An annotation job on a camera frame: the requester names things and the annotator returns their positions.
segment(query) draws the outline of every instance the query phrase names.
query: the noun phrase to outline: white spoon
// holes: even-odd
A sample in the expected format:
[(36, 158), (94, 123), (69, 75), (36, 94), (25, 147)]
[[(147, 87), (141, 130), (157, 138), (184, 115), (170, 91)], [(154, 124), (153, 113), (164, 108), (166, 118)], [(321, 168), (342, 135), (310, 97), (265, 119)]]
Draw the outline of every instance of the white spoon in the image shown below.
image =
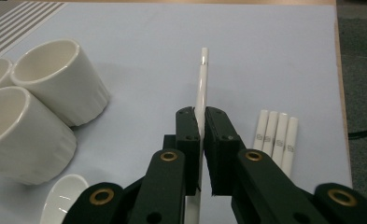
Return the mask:
[(61, 224), (69, 208), (88, 187), (81, 175), (66, 175), (59, 179), (44, 204), (40, 224)]

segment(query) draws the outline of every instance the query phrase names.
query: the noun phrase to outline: table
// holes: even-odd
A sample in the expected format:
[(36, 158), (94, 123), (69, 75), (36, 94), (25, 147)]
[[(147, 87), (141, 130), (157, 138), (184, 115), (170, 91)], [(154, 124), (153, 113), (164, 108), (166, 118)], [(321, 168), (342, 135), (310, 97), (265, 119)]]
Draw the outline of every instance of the table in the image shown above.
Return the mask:
[[(50, 182), (0, 177), (0, 223), (36, 223), (63, 175), (127, 187), (146, 173), (175, 113), (194, 105), (201, 47), (208, 105), (227, 112), (247, 147), (261, 109), (299, 118), (292, 181), (313, 192), (351, 187), (333, 5), (68, 3), (7, 51), (17, 61), (49, 40), (76, 39), (111, 93), (105, 112), (74, 128), (78, 149)], [(230, 198), (211, 197), (206, 163), (201, 223), (234, 223)]]

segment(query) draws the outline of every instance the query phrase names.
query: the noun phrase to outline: cable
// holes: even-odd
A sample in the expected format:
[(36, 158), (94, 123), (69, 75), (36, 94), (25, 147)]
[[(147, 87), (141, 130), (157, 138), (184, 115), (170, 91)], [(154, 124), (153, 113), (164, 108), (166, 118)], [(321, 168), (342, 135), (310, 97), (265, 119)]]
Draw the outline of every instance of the cable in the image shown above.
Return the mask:
[(367, 130), (355, 133), (348, 133), (348, 140), (355, 140), (367, 137)]

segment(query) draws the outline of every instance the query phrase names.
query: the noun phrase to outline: gray carpet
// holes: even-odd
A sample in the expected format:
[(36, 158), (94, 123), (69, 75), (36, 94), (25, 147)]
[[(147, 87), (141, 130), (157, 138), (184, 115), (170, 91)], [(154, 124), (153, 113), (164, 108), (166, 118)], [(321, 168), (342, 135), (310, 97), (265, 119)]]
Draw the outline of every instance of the gray carpet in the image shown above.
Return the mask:
[[(348, 131), (367, 129), (367, 20), (339, 18)], [(367, 198), (367, 137), (350, 140), (354, 189)]]

